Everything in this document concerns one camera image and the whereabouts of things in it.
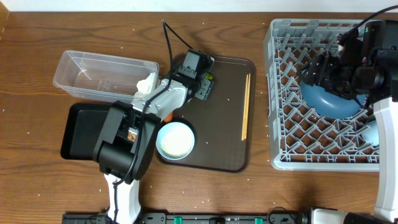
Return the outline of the yellow green snack wrapper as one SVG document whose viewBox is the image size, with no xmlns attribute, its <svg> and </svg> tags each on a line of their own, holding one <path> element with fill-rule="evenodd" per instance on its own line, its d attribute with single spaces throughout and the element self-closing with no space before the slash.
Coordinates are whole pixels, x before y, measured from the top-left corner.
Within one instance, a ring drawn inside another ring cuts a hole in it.
<svg viewBox="0 0 398 224">
<path fill-rule="evenodd" d="M 207 80 L 212 80 L 212 79 L 213 79 L 213 76 L 212 76 L 210 73 L 207 73 L 207 74 L 205 75 L 205 78 L 206 78 Z"/>
</svg>

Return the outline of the dark blue plate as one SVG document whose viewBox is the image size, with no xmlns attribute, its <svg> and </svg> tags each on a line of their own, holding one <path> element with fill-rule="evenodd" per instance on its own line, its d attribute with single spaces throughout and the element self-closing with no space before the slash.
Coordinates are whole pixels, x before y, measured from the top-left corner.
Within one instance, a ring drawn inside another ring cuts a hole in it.
<svg viewBox="0 0 398 224">
<path fill-rule="evenodd" d="M 326 92 L 320 86 L 310 86 L 304 82 L 300 84 L 302 98 L 306 104 L 327 118 L 345 119 L 361 110 L 361 106 L 355 100 L 346 100 L 339 96 Z"/>
</svg>

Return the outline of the orange carrot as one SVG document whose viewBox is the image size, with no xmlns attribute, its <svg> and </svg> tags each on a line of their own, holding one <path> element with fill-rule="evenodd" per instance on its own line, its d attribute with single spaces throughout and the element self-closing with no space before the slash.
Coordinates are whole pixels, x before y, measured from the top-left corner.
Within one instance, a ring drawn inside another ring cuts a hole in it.
<svg viewBox="0 0 398 224">
<path fill-rule="evenodd" d="M 173 118 L 173 112 L 171 112 L 168 116 L 165 117 L 164 122 L 169 123 Z"/>
</svg>

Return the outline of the white tissue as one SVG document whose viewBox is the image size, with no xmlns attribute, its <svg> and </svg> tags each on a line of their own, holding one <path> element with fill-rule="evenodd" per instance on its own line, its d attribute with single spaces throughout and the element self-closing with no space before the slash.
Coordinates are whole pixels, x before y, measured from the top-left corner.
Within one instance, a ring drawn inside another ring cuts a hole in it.
<svg viewBox="0 0 398 224">
<path fill-rule="evenodd" d="M 155 90 L 157 88 L 158 78 L 158 74 L 152 72 L 147 78 L 138 81 L 136 85 L 137 92 L 134 94 L 134 97 L 143 98 Z"/>
</svg>

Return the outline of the light blue rice bowl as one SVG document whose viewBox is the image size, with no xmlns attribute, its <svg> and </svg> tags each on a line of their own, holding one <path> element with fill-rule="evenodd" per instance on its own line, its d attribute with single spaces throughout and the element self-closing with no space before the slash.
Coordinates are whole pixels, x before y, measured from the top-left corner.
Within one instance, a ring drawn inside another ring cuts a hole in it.
<svg viewBox="0 0 398 224">
<path fill-rule="evenodd" d="M 155 145 L 164 159 L 181 160 L 192 152 L 195 146 L 195 135 L 187 124 L 171 122 L 159 130 Z"/>
</svg>

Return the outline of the small blue cup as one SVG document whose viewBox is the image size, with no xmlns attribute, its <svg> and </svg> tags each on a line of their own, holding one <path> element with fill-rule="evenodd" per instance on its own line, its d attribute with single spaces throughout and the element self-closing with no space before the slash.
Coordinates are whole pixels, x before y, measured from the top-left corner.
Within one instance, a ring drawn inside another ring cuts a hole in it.
<svg viewBox="0 0 398 224">
<path fill-rule="evenodd" d="M 367 129 L 362 132 L 362 138 L 366 143 L 371 143 L 373 146 L 379 145 L 379 131 L 376 121 L 370 121 L 365 124 Z"/>
</svg>

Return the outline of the brown food scrap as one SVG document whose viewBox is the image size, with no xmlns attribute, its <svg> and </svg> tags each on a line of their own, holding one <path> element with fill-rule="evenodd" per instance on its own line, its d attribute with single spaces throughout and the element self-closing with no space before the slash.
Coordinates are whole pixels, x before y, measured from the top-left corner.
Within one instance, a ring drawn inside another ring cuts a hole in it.
<svg viewBox="0 0 398 224">
<path fill-rule="evenodd" d="M 130 128 L 127 133 L 127 139 L 131 142 L 135 142 L 138 135 L 138 130 Z"/>
</svg>

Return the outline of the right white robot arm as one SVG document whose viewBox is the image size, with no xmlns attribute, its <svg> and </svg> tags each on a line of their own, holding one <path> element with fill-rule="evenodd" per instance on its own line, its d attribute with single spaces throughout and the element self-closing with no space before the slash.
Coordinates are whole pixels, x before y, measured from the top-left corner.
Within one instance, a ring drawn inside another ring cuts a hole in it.
<svg viewBox="0 0 398 224">
<path fill-rule="evenodd" d="M 319 55 L 297 72 L 301 81 L 346 100 L 367 95 L 379 133 L 379 189 L 374 218 L 347 213 L 345 223 L 397 223 L 397 21 L 362 21 L 338 35 L 339 57 Z"/>
</svg>

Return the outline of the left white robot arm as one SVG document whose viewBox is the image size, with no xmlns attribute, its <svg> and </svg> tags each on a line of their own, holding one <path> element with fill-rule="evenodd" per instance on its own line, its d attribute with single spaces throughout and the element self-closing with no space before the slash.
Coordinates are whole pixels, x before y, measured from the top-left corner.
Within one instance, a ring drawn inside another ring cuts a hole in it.
<svg viewBox="0 0 398 224">
<path fill-rule="evenodd" d="M 92 155 L 108 183 L 108 223 L 137 220 L 139 181 L 152 160 L 160 124 L 173 110 L 211 88 L 206 75 L 214 62 L 214 57 L 190 49 L 148 95 L 130 104 L 111 105 Z"/>
</svg>

